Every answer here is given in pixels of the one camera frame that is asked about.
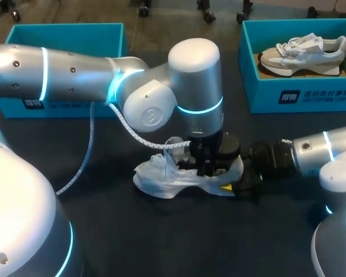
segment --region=dark tabletop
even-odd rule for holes
[[[224,129],[242,147],[346,126],[346,113],[251,115],[236,53],[222,52]],[[135,53],[150,66],[167,53]],[[78,170],[88,144],[88,119],[11,119],[0,127],[18,155],[61,188]],[[155,152],[129,136],[117,119],[96,121],[87,169],[60,197],[96,276],[315,276],[313,232],[322,219],[317,179],[264,185],[258,204],[187,190],[173,200],[139,192],[133,169]],[[144,137],[164,143],[183,136],[176,117]]]

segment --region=caster wheel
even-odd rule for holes
[[[12,18],[14,19],[15,22],[21,21],[21,15],[17,10],[12,11]]]
[[[244,13],[238,13],[236,16],[238,24],[242,24],[242,22],[246,19]]]
[[[142,18],[148,17],[149,13],[150,13],[150,10],[148,7],[146,7],[145,5],[140,6],[140,11],[138,13],[140,15],[140,17],[142,17]]]
[[[4,12],[7,13],[9,11],[9,4],[5,1],[0,1],[0,9]]]
[[[307,18],[317,18],[318,12],[314,7],[309,7],[307,9]]]
[[[216,19],[216,18],[215,18],[214,14],[213,14],[212,12],[206,12],[206,13],[204,14],[204,20],[205,20],[206,23],[211,23],[211,22],[213,22],[215,19]]]

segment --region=teal box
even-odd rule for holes
[[[24,44],[70,51],[97,57],[122,57],[127,44],[123,24],[44,24],[15,25],[6,43]],[[36,99],[0,98],[6,118],[82,118],[89,117],[90,102],[39,102]],[[95,116],[115,117],[112,110],[98,103]]]
[[[310,33],[324,39],[346,37],[346,19],[243,22],[238,60],[251,113],[346,111],[346,77],[259,77],[253,54]]]

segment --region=shoe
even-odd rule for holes
[[[346,57],[346,38],[323,39],[313,33],[290,39],[260,53],[261,66],[279,76],[291,76],[301,69],[318,74],[338,76]]]
[[[180,170],[174,160],[176,157],[172,157],[167,151],[164,151],[164,155],[153,155],[150,161],[134,169],[134,184],[144,193],[163,199],[174,198],[180,191],[192,186],[218,196],[234,196],[234,193],[224,189],[224,186],[240,180],[243,174],[240,156],[226,173],[214,177],[197,176],[196,169]]]

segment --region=beige sneaker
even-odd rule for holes
[[[338,76],[340,64],[346,57],[346,38],[323,39],[313,33],[290,39],[260,53],[261,65],[280,76],[291,76],[296,71],[307,69],[318,74]]]

